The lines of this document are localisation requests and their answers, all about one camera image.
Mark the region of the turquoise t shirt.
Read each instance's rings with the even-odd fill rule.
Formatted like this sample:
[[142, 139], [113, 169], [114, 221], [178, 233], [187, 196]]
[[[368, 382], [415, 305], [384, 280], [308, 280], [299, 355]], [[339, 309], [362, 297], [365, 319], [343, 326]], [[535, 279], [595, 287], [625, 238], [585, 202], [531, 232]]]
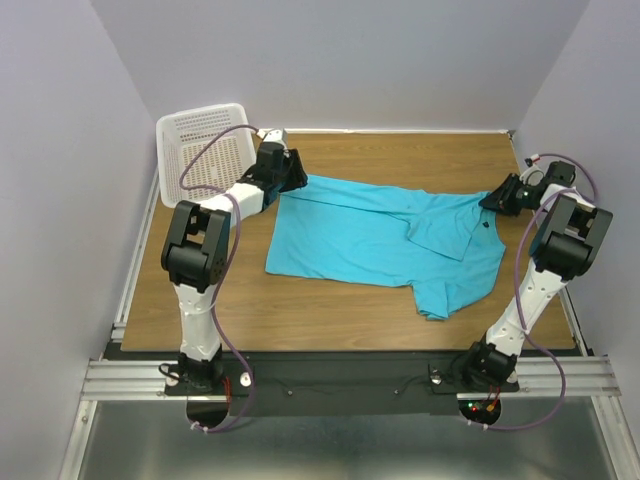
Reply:
[[312, 175], [279, 200], [269, 274], [409, 287], [444, 320], [494, 289], [506, 250], [485, 193], [433, 194]]

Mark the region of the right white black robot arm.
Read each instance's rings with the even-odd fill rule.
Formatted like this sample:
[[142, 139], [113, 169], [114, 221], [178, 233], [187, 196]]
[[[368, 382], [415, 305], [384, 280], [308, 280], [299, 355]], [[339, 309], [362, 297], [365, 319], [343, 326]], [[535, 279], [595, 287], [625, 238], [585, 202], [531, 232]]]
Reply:
[[473, 386], [497, 388], [515, 381], [533, 326], [554, 296], [590, 269], [613, 220], [610, 211], [596, 206], [596, 188], [590, 197], [576, 188], [576, 173], [587, 173], [577, 161], [543, 153], [525, 163], [522, 174], [509, 175], [479, 202], [509, 217], [530, 210], [530, 225], [538, 230], [528, 247], [526, 274], [514, 273], [513, 299], [462, 364], [462, 380]]

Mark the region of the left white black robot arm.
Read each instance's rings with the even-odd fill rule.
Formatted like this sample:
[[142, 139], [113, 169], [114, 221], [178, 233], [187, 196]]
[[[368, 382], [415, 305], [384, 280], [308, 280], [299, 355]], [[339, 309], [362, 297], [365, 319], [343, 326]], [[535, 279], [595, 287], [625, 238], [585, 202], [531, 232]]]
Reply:
[[282, 141], [263, 141], [256, 163], [232, 187], [206, 201], [183, 200], [174, 207], [161, 254], [181, 321], [177, 364], [161, 369], [170, 388], [208, 395], [223, 383], [222, 341], [213, 308], [231, 254], [237, 250], [231, 230], [268, 209], [280, 194], [307, 182], [297, 150]]

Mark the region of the white plastic perforated basket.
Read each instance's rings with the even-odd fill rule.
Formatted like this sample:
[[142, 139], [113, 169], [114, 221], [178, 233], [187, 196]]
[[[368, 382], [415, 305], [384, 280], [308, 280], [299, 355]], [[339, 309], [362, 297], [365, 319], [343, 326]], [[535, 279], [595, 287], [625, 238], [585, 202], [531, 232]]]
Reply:
[[217, 104], [161, 117], [156, 123], [160, 198], [168, 207], [200, 202], [226, 190], [255, 163], [252, 131], [238, 103]]

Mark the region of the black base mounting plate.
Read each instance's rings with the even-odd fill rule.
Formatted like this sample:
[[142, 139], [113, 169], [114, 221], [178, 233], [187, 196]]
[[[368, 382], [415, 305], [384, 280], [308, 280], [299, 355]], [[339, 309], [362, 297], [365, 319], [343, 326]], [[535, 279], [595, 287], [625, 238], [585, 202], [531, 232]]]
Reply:
[[242, 364], [219, 353], [211, 365], [163, 363], [165, 393], [187, 400], [190, 419], [498, 413], [499, 394], [517, 391], [466, 351], [251, 352]]

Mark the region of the aluminium frame rail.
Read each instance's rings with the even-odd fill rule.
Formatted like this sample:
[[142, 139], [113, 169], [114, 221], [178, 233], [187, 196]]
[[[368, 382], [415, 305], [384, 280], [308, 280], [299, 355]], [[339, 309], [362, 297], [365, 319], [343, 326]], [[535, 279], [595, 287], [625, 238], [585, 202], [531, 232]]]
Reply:
[[140, 228], [134, 243], [134, 250], [129, 263], [126, 279], [124, 281], [123, 290], [117, 304], [116, 313], [109, 330], [109, 339], [105, 348], [96, 359], [91, 358], [85, 370], [85, 378], [83, 379], [80, 400], [76, 411], [73, 427], [71, 430], [69, 442], [66, 448], [64, 460], [62, 462], [59, 479], [78, 479], [80, 477], [81, 468], [84, 460], [87, 446], [93, 429], [93, 423], [98, 407], [99, 400], [86, 400], [84, 398], [84, 386], [88, 379], [90, 367], [92, 363], [102, 361], [104, 355], [113, 345], [119, 346], [124, 338], [127, 326], [129, 312], [131, 309], [132, 299], [138, 280], [141, 263], [144, 257], [146, 243], [152, 224], [152, 218], [155, 206], [159, 196], [159, 174], [157, 167], [157, 153], [153, 153], [153, 167], [151, 170], [151, 180], [149, 183], [148, 195], [142, 214]]

